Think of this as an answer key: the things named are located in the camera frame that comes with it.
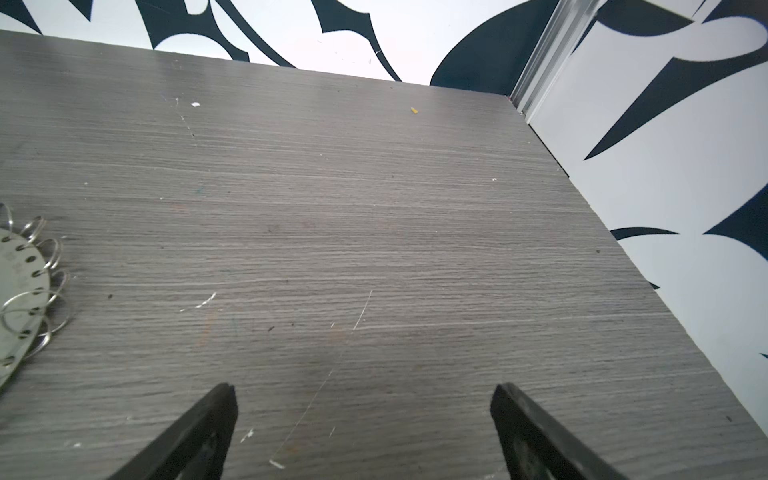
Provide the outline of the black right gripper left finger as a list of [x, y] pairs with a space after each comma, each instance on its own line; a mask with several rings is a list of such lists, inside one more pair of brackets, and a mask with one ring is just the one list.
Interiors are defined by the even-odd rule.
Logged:
[[218, 480], [237, 418], [235, 387], [220, 383], [110, 479]]

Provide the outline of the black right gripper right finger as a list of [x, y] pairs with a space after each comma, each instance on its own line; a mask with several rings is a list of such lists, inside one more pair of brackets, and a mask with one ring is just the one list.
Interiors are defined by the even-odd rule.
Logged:
[[496, 386], [490, 413], [512, 479], [625, 477], [512, 383]]

